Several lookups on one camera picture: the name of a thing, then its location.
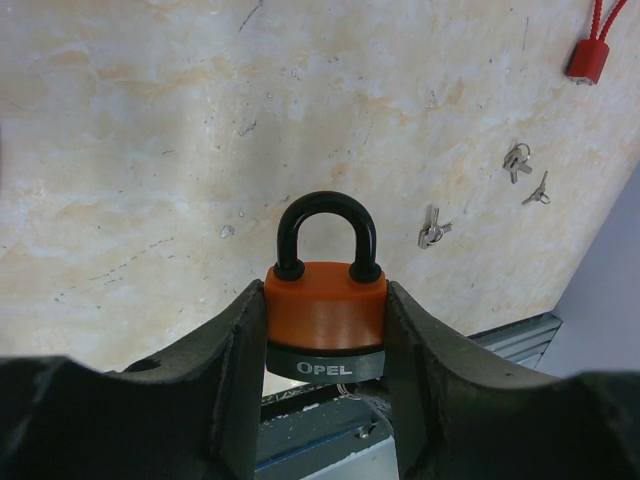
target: gray wall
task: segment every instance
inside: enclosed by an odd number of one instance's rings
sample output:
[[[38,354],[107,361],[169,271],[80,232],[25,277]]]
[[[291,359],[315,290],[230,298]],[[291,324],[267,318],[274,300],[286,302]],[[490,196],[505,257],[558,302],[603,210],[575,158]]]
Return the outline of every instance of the gray wall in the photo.
[[[584,192],[589,208],[589,191]],[[537,370],[640,370],[640,167],[636,167],[554,313],[564,324]]]

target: red padlock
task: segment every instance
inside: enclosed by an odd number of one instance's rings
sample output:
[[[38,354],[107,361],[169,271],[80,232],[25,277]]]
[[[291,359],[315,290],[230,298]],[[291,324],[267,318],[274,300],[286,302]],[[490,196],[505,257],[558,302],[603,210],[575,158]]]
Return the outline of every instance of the red padlock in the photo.
[[[308,217],[334,213],[356,233],[356,258],[302,263],[298,231]],[[264,284],[269,326],[267,369],[316,383],[352,383],[382,375],[387,283],[375,262],[376,232],[353,198],[316,192],[293,202],[278,226],[278,261]]]

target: red cord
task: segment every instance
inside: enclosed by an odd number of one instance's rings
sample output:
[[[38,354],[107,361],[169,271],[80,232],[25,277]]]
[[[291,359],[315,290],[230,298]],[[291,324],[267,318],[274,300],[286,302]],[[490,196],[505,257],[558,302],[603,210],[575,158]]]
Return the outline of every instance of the red cord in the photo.
[[[620,13],[620,10],[622,10],[622,7],[624,7],[625,3],[627,3],[627,0],[618,0],[618,3],[616,3],[616,6],[613,7],[613,10],[611,10],[609,17],[607,18],[607,21],[604,22],[604,27],[602,27],[602,32],[600,32],[600,40],[602,40],[603,42],[605,38],[607,38],[607,33],[609,33],[609,29],[611,28],[611,25],[613,25],[613,21],[616,19],[616,17]],[[593,35],[593,26],[591,27],[591,35]]]
[[[595,3],[593,5],[593,20],[591,22],[591,40],[596,40],[598,38],[598,28],[600,28],[601,17],[602,0],[595,0]]]

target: black shackle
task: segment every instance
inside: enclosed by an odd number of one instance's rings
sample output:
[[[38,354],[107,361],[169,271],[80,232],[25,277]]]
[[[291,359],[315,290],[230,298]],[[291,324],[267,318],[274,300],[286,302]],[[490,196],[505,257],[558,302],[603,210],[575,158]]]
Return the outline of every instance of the black shackle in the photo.
[[[304,263],[298,259],[298,231],[307,218],[317,213],[333,213],[347,220],[356,232],[356,259],[349,275],[359,283],[371,283],[380,278],[382,270],[376,263],[376,227],[367,209],[344,193],[314,192],[293,202],[285,210],[278,225],[278,261],[273,272],[280,280],[295,281],[304,273]]]

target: orange lock body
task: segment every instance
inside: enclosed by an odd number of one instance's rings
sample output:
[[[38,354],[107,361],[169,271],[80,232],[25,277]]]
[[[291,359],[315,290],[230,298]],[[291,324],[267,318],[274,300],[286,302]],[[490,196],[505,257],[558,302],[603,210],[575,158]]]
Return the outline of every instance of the orange lock body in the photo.
[[[269,269],[264,283],[269,340],[310,350],[356,350],[382,345],[387,282],[349,276],[349,264],[307,262],[296,281]]]

